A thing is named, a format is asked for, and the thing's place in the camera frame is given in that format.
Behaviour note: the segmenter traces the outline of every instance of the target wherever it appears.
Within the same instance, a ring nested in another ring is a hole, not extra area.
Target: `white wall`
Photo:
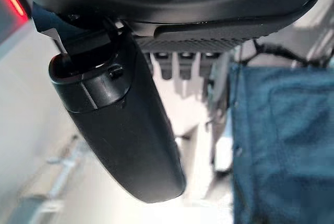
[[[23,186],[74,131],[47,73],[56,54],[32,22],[0,45],[0,223]]]

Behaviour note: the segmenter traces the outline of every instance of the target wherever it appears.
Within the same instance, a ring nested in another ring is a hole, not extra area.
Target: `teal fabric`
[[[230,74],[234,223],[334,223],[334,73]]]

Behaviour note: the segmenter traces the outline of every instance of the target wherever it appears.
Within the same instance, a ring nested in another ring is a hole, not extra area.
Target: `black device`
[[[49,71],[65,108],[119,184],[152,203],[182,194],[185,179],[141,51],[223,52],[291,24],[316,1],[34,0],[32,16],[64,50]]]

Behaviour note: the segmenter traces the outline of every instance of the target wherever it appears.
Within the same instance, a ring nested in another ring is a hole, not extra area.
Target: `blue cloth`
[[[234,224],[334,223],[334,73],[233,66]]]

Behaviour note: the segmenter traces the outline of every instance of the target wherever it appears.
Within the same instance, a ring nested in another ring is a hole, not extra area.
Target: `black plastic housing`
[[[49,71],[65,108],[112,177],[146,203],[185,189],[171,124],[151,72],[130,35],[102,66],[71,75],[64,56]]]
[[[57,14],[114,16],[144,52],[223,52],[276,32],[317,0],[34,0]]]

